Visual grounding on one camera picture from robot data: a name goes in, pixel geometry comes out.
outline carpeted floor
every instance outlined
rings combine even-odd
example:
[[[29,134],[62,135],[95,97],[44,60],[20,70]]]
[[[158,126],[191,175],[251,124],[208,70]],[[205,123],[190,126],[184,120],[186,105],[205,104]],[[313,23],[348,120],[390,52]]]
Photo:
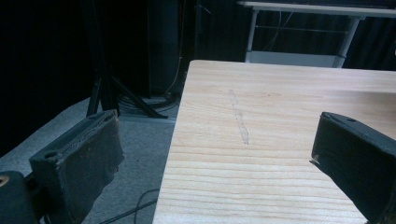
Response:
[[[0,171],[15,170],[28,175],[31,172],[29,158],[38,150],[72,128],[86,116],[89,99],[70,106],[55,119],[33,133],[6,156],[0,158]],[[140,204],[158,197],[163,170],[166,164],[178,104],[157,110],[168,119],[150,119],[127,111],[120,112],[120,140],[124,161],[114,180],[105,187],[83,223],[101,223],[116,215],[134,209],[140,196]],[[155,204],[114,223],[152,223]]]

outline black stand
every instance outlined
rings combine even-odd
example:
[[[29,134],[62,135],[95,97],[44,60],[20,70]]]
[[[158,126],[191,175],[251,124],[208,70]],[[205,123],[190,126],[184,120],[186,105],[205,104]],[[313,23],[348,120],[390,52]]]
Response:
[[[95,82],[92,88],[90,104],[88,106],[87,117],[97,112],[99,101],[102,103],[103,110],[117,109],[120,113],[117,96],[114,89],[117,88],[136,106],[141,108],[151,118],[166,119],[167,116],[157,113],[149,107],[143,100],[128,90],[122,83],[111,74],[111,67],[105,55],[103,43],[103,33],[98,12],[101,8],[97,5],[97,0],[80,0],[82,15],[85,21],[87,39],[90,46],[92,64],[95,71]]]

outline dark background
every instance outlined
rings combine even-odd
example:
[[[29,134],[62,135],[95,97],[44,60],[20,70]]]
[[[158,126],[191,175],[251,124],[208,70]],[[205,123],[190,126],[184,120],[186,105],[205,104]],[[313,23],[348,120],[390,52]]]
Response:
[[[106,56],[114,74],[136,94],[151,97],[169,87],[182,93],[193,59],[243,62],[251,10],[236,2],[148,0],[138,6],[136,1],[103,0]],[[342,2],[396,8],[395,1]],[[282,13],[282,21],[287,17],[288,13]],[[278,12],[266,12],[259,14],[258,23],[277,26],[278,19]],[[296,13],[288,26],[343,30],[345,20]],[[91,95],[94,69],[85,32],[77,0],[0,3],[0,156]],[[361,21],[344,67],[395,71],[395,33],[395,20]],[[265,48],[274,34],[258,29],[255,40],[260,41],[253,48]],[[332,54],[341,40],[341,35],[282,31],[272,51]]]

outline scuff mark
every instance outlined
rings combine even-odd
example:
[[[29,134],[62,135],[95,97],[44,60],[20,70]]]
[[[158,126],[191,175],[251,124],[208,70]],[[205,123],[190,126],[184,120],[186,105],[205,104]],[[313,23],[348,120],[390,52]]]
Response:
[[[248,145],[248,129],[245,127],[242,111],[239,109],[238,100],[236,99],[235,92],[229,90],[231,104],[233,105],[233,113],[238,121],[239,132],[241,133],[244,144]]]

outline floor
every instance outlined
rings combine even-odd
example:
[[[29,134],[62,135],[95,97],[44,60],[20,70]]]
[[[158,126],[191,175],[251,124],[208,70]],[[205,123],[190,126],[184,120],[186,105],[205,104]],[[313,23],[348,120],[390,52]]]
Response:
[[[28,175],[31,172],[29,158],[62,133],[85,118],[89,99],[70,106],[55,119],[33,133],[28,139],[0,158],[0,170],[14,170]],[[168,119],[150,119],[144,113],[120,109],[120,140],[124,161],[114,180],[105,187],[95,201],[91,212],[83,223],[102,223],[136,207],[140,196],[145,194],[140,204],[158,198],[163,170],[166,164],[178,103],[156,109]],[[152,223],[155,204],[140,210],[136,217],[131,214],[112,223]]]

